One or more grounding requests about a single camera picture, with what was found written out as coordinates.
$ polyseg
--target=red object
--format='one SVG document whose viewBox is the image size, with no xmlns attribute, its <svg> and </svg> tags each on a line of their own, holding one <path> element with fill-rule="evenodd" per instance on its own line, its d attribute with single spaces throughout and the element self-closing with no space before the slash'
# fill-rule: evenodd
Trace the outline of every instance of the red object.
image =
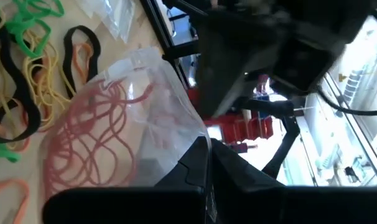
<svg viewBox="0 0 377 224">
<path fill-rule="evenodd" d="M 195 89 L 187 90 L 190 101 L 196 107 L 198 92 Z M 258 112 L 251 112 L 252 119 L 245 123 L 244 116 L 240 114 L 226 114 L 215 119 L 204 119 L 206 126 L 219 125 L 223 140 L 227 144 L 235 144 L 245 139 L 255 140 L 259 137 L 270 138 L 273 135 L 272 118 L 268 116 L 258 119 Z"/>
<path fill-rule="evenodd" d="M 103 81 L 92 83 L 91 91 L 84 91 L 75 96 L 74 103 L 64 114 L 65 123 L 54 125 L 55 136 L 49 139 L 47 144 L 47 157 L 44 161 L 44 189 L 45 198 L 69 188 L 84 187 L 90 184 L 94 187 L 119 187 L 128 185 L 136 173 L 136 159 L 130 145 L 118 135 L 125 127 L 127 114 L 125 108 L 134 103 L 140 103 L 147 99 L 152 92 L 154 84 L 145 89 L 143 95 L 133 100 L 126 98 L 126 90 L 122 86 L 123 80 L 112 83 L 107 91 L 102 89 Z M 90 100 L 101 98 L 101 101 Z M 93 133 L 95 123 L 101 118 L 109 119 L 109 127 L 100 133 Z M 121 147 L 110 148 L 108 143 L 114 139 Z M 76 151 L 79 143 L 85 151 Z M 114 160 L 112 173 L 103 175 L 98 164 L 99 151 L 108 151 Z M 119 150 L 127 150 L 131 157 L 131 170 L 127 176 L 121 177 L 117 169 L 119 158 L 116 153 Z M 56 166 L 56 161 L 65 161 L 63 166 Z M 79 169 L 71 174 L 71 166 Z"/>
</svg>

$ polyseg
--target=wire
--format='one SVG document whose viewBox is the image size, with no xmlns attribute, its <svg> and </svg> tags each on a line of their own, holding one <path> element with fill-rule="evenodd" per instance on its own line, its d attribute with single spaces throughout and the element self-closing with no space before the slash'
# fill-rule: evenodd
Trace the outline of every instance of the wire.
<svg viewBox="0 0 377 224">
<path fill-rule="evenodd" d="M 127 107 L 146 100 L 152 92 L 153 84 L 148 85 L 141 96 L 129 100 L 122 86 L 124 80 L 113 82 L 105 91 L 104 81 L 86 84 L 86 88 L 74 97 L 74 103 L 61 118 L 64 122 L 58 122 L 52 130 L 53 134 L 46 140 L 48 153 L 44 161 L 45 199 L 74 187 L 128 185 L 136 174 L 135 155 L 120 134 L 126 125 Z M 95 127 L 99 122 L 106 126 L 101 134 L 97 134 L 99 128 Z M 115 180 L 121 175 L 118 174 L 118 154 L 108 146 L 111 140 L 114 150 L 125 148 L 131 158 L 130 171 L 121 180 Z M 98 164 L 99 153 L 103 151 L 108 151 L 114 160 L 114 167 L 108 178 L 103 177 L 104 172 Z M 77 164 L 81 165 L 78 170 L 74 169 Z"/>
<path fill-rule="evenodd" d="M 28 187 L 28 184 L 23 180 L 9 179 L 9 180 L 0 181 L 0 192 L 4 190 L 5 188 L 9 187 L 11 184 L 17 184 L 23 190 L 23 193 L 24 193 L 24 197 L 17 211 L 17 215 L 14 217 L 14 221 L 13 221 L 13 224 L 21 224 L 22 219 L 24 218 L 24 215 L 26 214 L 26 210 L 27 210 L 27 204 L 28 204 L 28 199 L 29 199 L 29 187 Z"/>
<path fill-rule="evenodd" d="M 375 110 L 375 111 L 359 111 L 359 110 L 351 110 L 351 109 L 343 108 L 341 106 L 336 105 L 332 100 L 330 100 L 326 96 L 326 94 L 323 92 L 321 87 L 319 87 L 319 89 L 317 90 L 317 93 L 333 109 L 339 110 L 339 111 L 344 112 L 344 113 L 359 115 L 359 116 L 377 116 L 377 110 Z"/>
</svg>

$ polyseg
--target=metal frame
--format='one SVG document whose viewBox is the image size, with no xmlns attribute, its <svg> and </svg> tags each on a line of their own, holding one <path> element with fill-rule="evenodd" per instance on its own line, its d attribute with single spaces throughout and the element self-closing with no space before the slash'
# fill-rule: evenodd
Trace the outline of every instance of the metal frame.
<svg viewBox="0 0 377 224">
<path fill-rule="evenodd" d="M 175 52 L 179 49 L 179 45 L 175 46 L 172 40 L 172 37 L 169 34 L 168 27 L 162 17 L 161 11 L 159 10 L 158 3 L 156 0 L 140 0 L 144 12 L 146 13 L 154 32 L 156 33 L 157 39 L 164 51 L 164 60 L 167 60 L 171 66 L 174 68 L 179 80 L 182 82 L 183 87 L 187 89 L 189 87 L 189 81 L 187 80 L 186 74 L 183 70 L 183 67 L 180 63 L 180 60 L 177 57 L 170 57 L 169 52 Z"/>
<path fill-rule="evenodd" d="M 335 98 L 338 98 L 339 96 L 342 96 L 342 93 L 338 89 L 337 84 L 332 80 L 331 76 L 327 74 L 324 76 L 325 81 L 327 82 L 327 85 L 330 87 L 333 95 Z M 349 108 L 346 102 L 339 103 L 336 101 L 335 103 L 338 103 L 340 106 L 344 108 Z M 371 143 L 364 135 L 364 132 L 361 130 L 361 128 L 358 125 L 358 122 L 356 118 L 352 114 L 346 114 L 344 113 L 344 116 L 349 122 L 349 125 L 354 130 L 354 133 L 356 134 L 356 137 L 358 138 L 361 146 L 363 146 L 363 150 L 365 153 L 365 156 L 368 158 L 368 160 L 371 162 L 372 168 L 375 171 L 375 174 L 377 176 L 377 153 L 375 152 L 375 149 L 373 149 Z"/>
<path fill-rule="evenodd" d="M 177 16 L 172 16 L 172 17 L 169 18 L 169 21 L 175 21 L 177 19 L 181 19 L 181 18 L 184 18 L 186 16 L 188 16 L 186 13 L 183 13 L 183 14 L 180 14 L 180 15 L 177 15 Z"/>
</svg>

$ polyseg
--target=black rubber band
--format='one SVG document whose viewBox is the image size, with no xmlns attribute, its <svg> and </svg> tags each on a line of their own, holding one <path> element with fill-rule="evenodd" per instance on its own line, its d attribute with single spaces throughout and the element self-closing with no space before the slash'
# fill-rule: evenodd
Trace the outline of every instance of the black rubber band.
<svg viewBox="0 0 377 224">
<path fill-rule="evenodd" d="M 9 34 L 9 36 L 10 36 L 11 40 L 14 43 L 17 43 L 16 42 L 16 37 L 14 35 Z M 28 46 L 28 48 L 31 46 L 31 44 L 28 41 L 26 41 L 26 40 L 24 40 L 24 43 L 26 44 L 26 46 Z M 37 60 L 34 60 L 32 62 L 32 64 L 34 64 L 34 65 L 43 65 L 43 61 L 42 61 L 41 58 L 38 58 Z M 34 67 L 32 69 L 32 77 L 34 77 L 35 74 L 37 72 L 39 72 L 39 70 L 41 70 L 41 69 L 42 69 L 41 67 Z M 16 91 L 13 94 L 13 98 L 16 98 Z M 17 103 L 14 100 L 9 100 L 7 102 L 7 106 L 9 107 L 10 110 L 12 110 L 12 109 L 16 108 L 18 105 L 17 105 Z M 2 119 L 3 119 L 3 117 L 4 117 L 5 114 L 6 114 L 6 112 L 5 112 L 4 108 L 0 107 L 0 122 L 2 121 Z"/>
<path fill-rule="evenodd" d="M 63 61 L 63 71 L 68 82 L 70 83 L 72 89 L 75 92 L 77 92 L 77 90 L 75 88 L 74 79 L 72 77 L 71 66 L 72 66 L 72 56 L 73 56 L 72 35 L 74 34 L 76 30 L 80 30 L 84 34 L 86 34 L 89 37 L 91 46 L 93 47 L 93 55 L 89 59 L 88 78 L 86 82 L 90 81 L 93 77 L 95 77 L 98 74 L 97 61 L 101 53 L 100 41 L 98 40 L 96 34 L 89 28 L 85 26 L 76 26 L 69 29 L 67 34 L 65 34 L 64 36 L 65 56 L 64 56 L 64 61 Z M 65 85 L 65 88 L 67 89 L 68 97 L 72 99 L 73 97 L 72 92 L 67 87 L 67 85 Z"/>
<path fill-rule="evenodd" d="M 31 98 L 29 86 L 27 80 L 24 78 L 24 75 L 21 71 L 17 68 L 14 64 L 10 48 L 11 48 L 11 36 L 9 35 L 5 26 L 0 29 L 0 41 L 1 41 L 1 51 L 0 51 L 0 59 L 1 63 L 6 70 L 6 72 L 12 77 L 14 83 L 16 84 L 16 91 L 13 94 L 13 98 L 17 99 L 21 102 L 22 107 L 27 113 L 28 117 L 28 125 L 26 130 L 18 135 L 14 139 L 5 139 L 0 137 L 0 143 L 7 143 L 7 142 L 14 142 L 20 141 L 25 138 L 28 138 L 32 134 L 34 134 L 40 126 L 40 111 L 38 107 L 35 105 L 34 101 Z M 17 106 L 15 103 L 8 102 L 10 108 L 13 106 Z M 4 116 L 4 109 L 0 108 L 0 121 Z"/>
</svg>

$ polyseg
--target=plastic sheet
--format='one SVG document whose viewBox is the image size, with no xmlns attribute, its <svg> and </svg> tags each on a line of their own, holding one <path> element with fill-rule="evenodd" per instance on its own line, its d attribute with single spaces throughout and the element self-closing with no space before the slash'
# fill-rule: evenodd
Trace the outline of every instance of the plastic sheet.
<svg viewBox="0 0 377 224">
<path fill-rule="evenodd" d="M 76 0 L 77 4 L 90 18 L 97 14 L 111 35 L 128 41 L 135 3 L 132 0 Z"/>
<path fill-rule="evenodd" d="M 46 135 L 45 198 L 73 187 L 153 186 L 204 135 L 174 69 L 157 49 L 137 50 L 86 84 Z"/>
</svg>

